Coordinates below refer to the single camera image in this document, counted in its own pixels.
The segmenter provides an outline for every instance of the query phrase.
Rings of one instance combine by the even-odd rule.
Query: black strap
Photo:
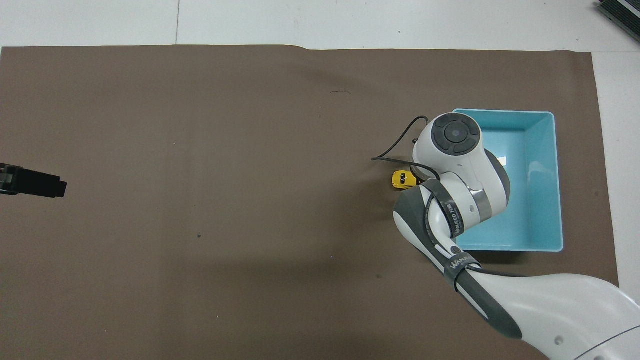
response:
[[[456,290],[456,292],[458,292],[456,279],[460,275],[460,272],[462,272],[462,270],[464,270],[469,264],[480,265],[473,256],[466,252],[461,252],[449,259],[444,265],[444,278],[449,285]]]
[[[462,214],[444,185],[440,181],[431,178],[420,184],[420,186],[427,188],[438,201],[438,205],[440,205],[442,213],[444,213],[447,223],[449,224],[451,238],[462,235],[462,233],[465,232],[465,223],[462,220]]]

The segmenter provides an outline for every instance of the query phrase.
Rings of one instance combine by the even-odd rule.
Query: black cable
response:
[[[498,275],[498,276],[506,276],[506,277],[527,277],[526,275],[512,274],[510,272],[487,270],[487,269],[483,269],[483,268],[476,268],[476,267],[473,267],[473,266],[467,266],[467,270],[479,272],[479,273],[482,273],[482,274]]]
[[[371,158],[371,161],[383,160],[383,161],[389,161],[391,163],[411,165],[411,166],[414,166],[414,167],[423,168],[423,169],[431,172],[435,176],[436,179],[440,180],[440,175],[438,174],[438,172],[436,172],[436,170],[433,170],[432,168],[430,168],[430,167],[428,167],[426,165],[414,163],[414,162],[411,162],[411,161],[398,160],[398,159],[392,159],[392,158],[385,158],[385,155],[390,153],[391,150],[393,150],[394,147],[396,147],[396,145],[400,142],[400,140],[402,140],[402,138],[404,138],[404,136],[407,134],[407,132],[409,132],[409,129],[411,129],[411,127],[415,124],[415,122],[420,120],[420,119],[424,119],[427,123],[429,123],[429,119],[426,116],[423,116],[423,115],[418,116],[417,118],[413,119],[409,123],[409,126],[407,126],[406,129],[403,131],[402,135],[400,135],[398,140],[396,140],[396,142],[393,145],[391,145],[391,147],[389,149],[387,149],[387,151],[383,152],[382,154],[380,154],[379,156],[377,156],[375,158]]]

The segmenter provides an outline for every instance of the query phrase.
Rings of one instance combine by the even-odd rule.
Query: black ribbed object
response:
[[[604,0],[598,9],[640,42],[640,0]]]

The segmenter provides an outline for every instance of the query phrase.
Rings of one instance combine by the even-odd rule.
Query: white table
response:
[[[4,0],[0,46],[288,44],[593,53],[620,286],[640,300],[640,44],[594,1]],[[589,206],[589,199],[584,199]]]

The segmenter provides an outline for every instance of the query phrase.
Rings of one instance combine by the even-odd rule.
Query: blue plastic bin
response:
[[[457,238],[465,250],[563,249],[556,119],[552,113],[456,109],[474,118],[484,147],[506,163],[511,180],[507,210]]]

